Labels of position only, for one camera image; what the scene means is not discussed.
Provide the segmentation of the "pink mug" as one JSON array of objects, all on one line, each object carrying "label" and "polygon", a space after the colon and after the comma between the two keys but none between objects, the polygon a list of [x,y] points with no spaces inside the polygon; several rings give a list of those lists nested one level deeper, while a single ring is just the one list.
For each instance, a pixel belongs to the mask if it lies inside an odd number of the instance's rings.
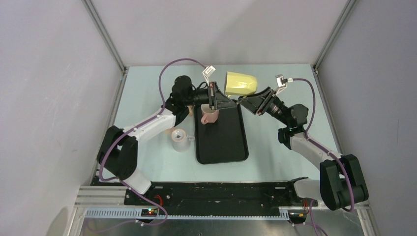
[{"label": "pink mug", "polygon": [[205,125],[208,123],[215,123],[219,117],[219,111],[216,109],[212,109],[209,104],[201,105],[201,124]]}]

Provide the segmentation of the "yellow mug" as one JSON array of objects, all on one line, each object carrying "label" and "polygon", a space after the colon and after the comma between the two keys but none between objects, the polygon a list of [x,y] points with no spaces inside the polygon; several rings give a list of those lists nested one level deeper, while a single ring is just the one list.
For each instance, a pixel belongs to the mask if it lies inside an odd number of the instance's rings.
[{"label": "yellow mug", "polygon": [[224,84],[224,93],[228,96],[247,96],[256,93],[257,78],[252,75],[236,72],[227,72]]}]

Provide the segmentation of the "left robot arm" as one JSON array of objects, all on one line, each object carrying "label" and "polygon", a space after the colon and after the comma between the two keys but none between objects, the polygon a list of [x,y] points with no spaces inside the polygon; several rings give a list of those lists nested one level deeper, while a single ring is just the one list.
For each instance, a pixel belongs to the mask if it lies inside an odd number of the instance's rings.
[{"label": "left robot arm", "polygon": [[216,82],[210,82],[205,87],[195,87],[190,77],[177,77],[169,97],[153,115],[125,128],[113,125],[107,129],[97,155],[100,180],[109,181],[103,176],[103,171],[107,170],[113,174],[114,179],[135,191],[136,198],[142,204],[153,203],[155,191],[150,188],[151,181],[137,166],[139,145],[182,123],[189,115],[190,106],[204,104],[216,110],[237,106],[235,101],[219,89]]}]

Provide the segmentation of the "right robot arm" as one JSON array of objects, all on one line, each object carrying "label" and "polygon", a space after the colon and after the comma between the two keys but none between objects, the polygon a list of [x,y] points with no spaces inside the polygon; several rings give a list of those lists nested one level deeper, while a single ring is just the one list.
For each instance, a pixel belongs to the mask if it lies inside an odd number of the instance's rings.
[{"label": "right robot arm", "polygon": [[285,125],[278,129],[278,141],[307,159],[318,170],[318,180],[293,180],[286,200],[297,206],[305,198],[320,200],[330,210],[351,211],[355,204],[369,199],[359,159],[353,154],[332,151],[306,134],[308,108],[302,104],[287,107],[271,88],[238,98],[238,103],[255,115],[269,114]]}]

